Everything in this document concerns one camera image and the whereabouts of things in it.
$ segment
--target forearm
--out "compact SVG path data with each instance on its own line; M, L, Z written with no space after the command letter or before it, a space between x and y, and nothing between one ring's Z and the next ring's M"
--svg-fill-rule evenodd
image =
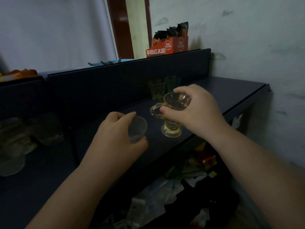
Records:
M285 165L226 125L208 139L274 228L301 228L304 189Z
M88 177L84 170L77 168L44 204L26 229L88 228L97 204L110 185L107 180L103 183L104 186L98 185L94 176Z

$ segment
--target right hand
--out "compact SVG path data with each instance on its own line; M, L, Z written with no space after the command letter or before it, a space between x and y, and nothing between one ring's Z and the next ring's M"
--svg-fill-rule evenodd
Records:
M162 106L160 111L170 120L183 124L188 130L209 140L217 131L228 125L219 110L216 100L202 87L192 84L178 87L174 92L185 93L192 100L183 111L176 111Z

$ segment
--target glass mug handle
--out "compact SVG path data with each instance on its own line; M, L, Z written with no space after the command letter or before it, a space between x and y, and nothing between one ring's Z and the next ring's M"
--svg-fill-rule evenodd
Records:
M151 115L153 115L153 116L155 116L155 117L157 117L157 118L159 118L159 119L163 119L163 115L162 115L162 114L156 114L156 113L155 113L155 110L156 110L157 108L162 107L162 106L163 106L163 103L157 103L157 104L155 104L154 106L152 106L152 107L150 108L150 113L151 113Z

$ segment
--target glass cup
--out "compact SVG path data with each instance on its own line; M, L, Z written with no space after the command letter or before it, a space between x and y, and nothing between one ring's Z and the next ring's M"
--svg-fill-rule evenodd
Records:
M173 90L180 86L181 78L177 78L175 75L165 77L165 83L167 92L173 92Z
M167 119L163 114L156 114L155 110L161 106L166 106L174 110L182 111L191 102L191 98L183 93L170 92L163 97L164 103L157 103L150 108L151 115L164 120L161 131L168 137L178 137L181 135L181 123Z
M150 93L154 100L162 100L165 93L165 82L161 79L148 82Z
M128 126L128 136L132 144L137 143L147 130L147 122L143 117L135 116Z

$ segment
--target logo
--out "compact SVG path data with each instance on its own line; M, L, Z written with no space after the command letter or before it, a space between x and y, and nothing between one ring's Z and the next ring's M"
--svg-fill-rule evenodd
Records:
M165 41L165 49L170 50L171 49L171 42L170 41Z
M183 38L179 38L179 40L178 40L178 51L183 51L183 49L184 49Z

